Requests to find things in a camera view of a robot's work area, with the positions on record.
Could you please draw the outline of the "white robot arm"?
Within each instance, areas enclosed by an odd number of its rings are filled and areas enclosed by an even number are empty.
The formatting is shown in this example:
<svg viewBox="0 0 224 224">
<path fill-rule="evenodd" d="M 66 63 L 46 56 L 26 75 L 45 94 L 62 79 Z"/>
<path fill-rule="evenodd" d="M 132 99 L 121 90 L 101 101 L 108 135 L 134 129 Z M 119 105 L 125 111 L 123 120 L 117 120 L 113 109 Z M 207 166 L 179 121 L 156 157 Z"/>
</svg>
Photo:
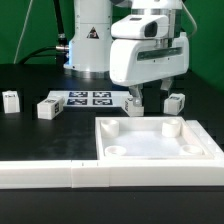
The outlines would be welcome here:
<svg viewBox="0 0 224 224">
<path fill-rule="evenodd" d="M 74 7 L 66 72 L 108 75 L 140 107 L 142 84 L 187 71 L 189 42 L 179 30 L 182 0 L 74 0 Z"/>
</svg>

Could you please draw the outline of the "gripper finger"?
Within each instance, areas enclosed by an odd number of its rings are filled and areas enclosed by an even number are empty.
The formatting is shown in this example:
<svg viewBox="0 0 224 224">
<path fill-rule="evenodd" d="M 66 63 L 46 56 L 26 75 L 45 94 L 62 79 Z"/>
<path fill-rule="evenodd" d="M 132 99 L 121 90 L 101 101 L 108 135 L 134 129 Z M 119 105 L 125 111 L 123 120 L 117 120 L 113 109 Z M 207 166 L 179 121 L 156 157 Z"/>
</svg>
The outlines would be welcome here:
<svg viewBox="0 0 224 224">
<path fill-rule="evenodd" d="M 169 91 L 171 86 L 172 86 L 172 84 L 173 84 L 173 78 L 172 77 L 164 78 L 162 80 L 160 89 L 162 91 Z"/>
<path fill-rule="evenodd" d="M 142 86 L 141 85 L 133 85 L 129 87 L 130 95 L 133 97 L 133 105 L 136 107 L 142 106 Z"/>
</svg>

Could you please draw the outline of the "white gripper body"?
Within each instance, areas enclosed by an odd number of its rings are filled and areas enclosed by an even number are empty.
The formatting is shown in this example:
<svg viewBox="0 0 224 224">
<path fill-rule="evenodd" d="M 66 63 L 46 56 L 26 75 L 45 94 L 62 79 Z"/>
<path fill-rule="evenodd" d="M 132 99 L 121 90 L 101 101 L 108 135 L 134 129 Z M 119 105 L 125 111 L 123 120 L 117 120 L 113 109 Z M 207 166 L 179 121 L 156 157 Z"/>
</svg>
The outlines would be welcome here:
<svg viewBox="0 0 224 224">
<path fill-rule="evenodd" d="M 110 79 L 130 87 L 184 74 L 189 66 L 189 42 L 185 32 L 168 48 L 155 48 L 155 40 L 117 39 L 110 51 Z"/>
</svg>

